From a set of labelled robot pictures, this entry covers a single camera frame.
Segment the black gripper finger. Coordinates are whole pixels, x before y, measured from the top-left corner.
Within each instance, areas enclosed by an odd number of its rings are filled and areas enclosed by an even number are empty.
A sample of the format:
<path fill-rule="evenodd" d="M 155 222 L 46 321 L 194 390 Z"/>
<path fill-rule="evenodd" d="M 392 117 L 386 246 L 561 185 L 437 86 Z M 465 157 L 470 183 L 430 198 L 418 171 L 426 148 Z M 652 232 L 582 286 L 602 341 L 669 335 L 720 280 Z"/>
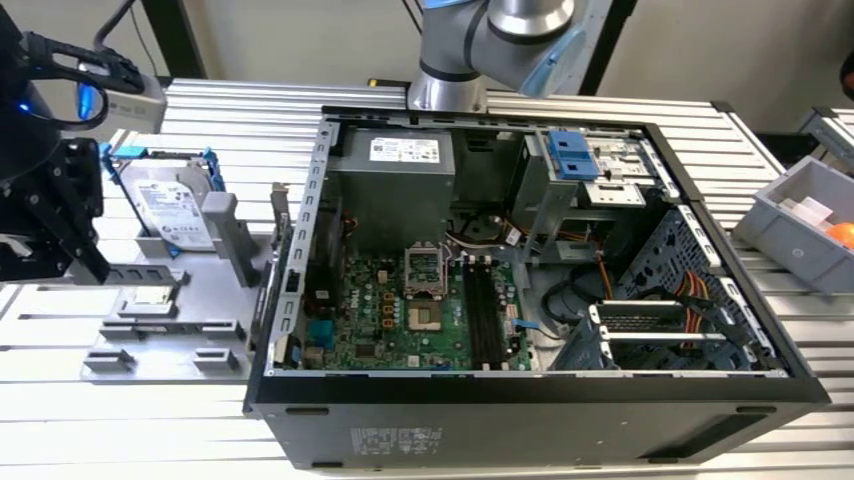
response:
<path fill-rule="evenodd" d="M 42 255 L 58 273 L 102 284 L 110 263 L 97 247 L 94 219 L 103 213 L 101 150 L 91 138 L 58 142 L 39 166 Z"/>
<path fill-rule="evenodd" d="M 70 255 L 55 232 L 58 216 L 31 185 L 2 186 L 2 280 L 62 277 Z"/>

